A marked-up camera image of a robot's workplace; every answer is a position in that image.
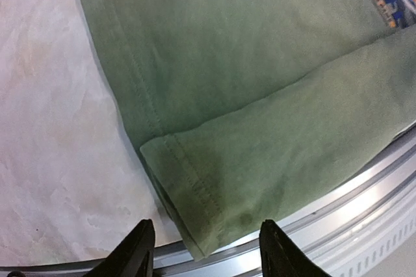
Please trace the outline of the green sleeveless shirt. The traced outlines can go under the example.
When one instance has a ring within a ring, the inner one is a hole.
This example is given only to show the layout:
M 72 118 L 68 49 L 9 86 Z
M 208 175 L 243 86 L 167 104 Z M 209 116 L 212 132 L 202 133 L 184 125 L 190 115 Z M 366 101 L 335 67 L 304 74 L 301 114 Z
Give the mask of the green sleeveless shirt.
M 81 0 L 127 135 L 202 259 L 415 121 L 415 0 Z

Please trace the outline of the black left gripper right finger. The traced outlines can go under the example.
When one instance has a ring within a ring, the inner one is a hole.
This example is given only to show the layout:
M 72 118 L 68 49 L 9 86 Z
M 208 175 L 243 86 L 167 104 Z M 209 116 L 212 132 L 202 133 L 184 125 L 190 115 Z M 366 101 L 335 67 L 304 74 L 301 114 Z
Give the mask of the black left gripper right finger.
M 273 220 L 265 220 L 262 223 L 259 247 L 263 276 L 330 276 L 314 264 Z

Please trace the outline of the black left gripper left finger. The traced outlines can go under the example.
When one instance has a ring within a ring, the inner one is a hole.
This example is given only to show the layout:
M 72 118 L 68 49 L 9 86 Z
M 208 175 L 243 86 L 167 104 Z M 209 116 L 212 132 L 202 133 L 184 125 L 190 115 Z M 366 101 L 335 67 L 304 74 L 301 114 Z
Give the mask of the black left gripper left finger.
M 92 269 L 92 277 L 151 277 L 154 251 L 153 222 L 141 220 L 110 255 Z

